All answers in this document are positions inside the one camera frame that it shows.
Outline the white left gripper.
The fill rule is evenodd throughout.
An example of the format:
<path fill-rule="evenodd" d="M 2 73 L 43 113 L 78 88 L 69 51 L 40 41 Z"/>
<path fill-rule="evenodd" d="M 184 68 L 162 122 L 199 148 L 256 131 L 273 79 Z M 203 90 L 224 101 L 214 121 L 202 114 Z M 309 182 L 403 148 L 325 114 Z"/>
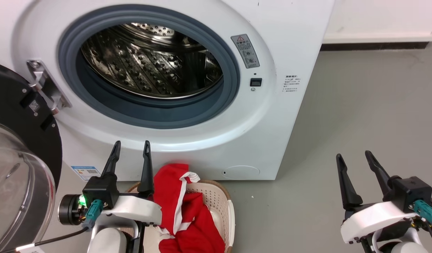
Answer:
<path fill-rule="evenodd" d="M 116 176 L 116 163 L 119 161 L 121 153 L 121 141 L 116 141 L 113 149 L 102 171 L 101 177 Z M 151 156 L 151 146 L 148 140 L 144 143 L 142 153 L 144 164 L 142 175 L 137 187 L 138 194 L 154 193 L 154 174 Z M 162 211 L 160 205 L 151 200 L 146 200 L 137 195 L 122 195 L 118 198 L 112 214 L 117 217 L 140 221 L 152 225 L 160 225 L 162 221 Z"/>

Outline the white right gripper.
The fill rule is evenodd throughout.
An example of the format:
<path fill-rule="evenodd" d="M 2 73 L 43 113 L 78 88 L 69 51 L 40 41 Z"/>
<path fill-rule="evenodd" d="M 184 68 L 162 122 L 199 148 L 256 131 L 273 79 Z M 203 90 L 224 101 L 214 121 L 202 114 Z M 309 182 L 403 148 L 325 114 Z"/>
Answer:
<path fill-rule="evenodd" d="M 375 173 L 383 197 L 396 197 L 393 183 L 397 179 L 401 179 L 401 177 L 398 175 L 390 176 L 371 151 L 366 150 L 364 155 L 369 168 Z M 362 197 L 356 193 L 352 185 L 347 173 L 346 163 L 341 154 L 336 155 L 336 163 L 343 208 L 346 211 L 354 211 L 363 204 Z M 404 213 L 390 201 L 376 203 L 346 219 L 341 225 L 341 236 L 344 243 L 349 244 L 404 218 L 415 216 L 417 216 L 417 213 Z"/>

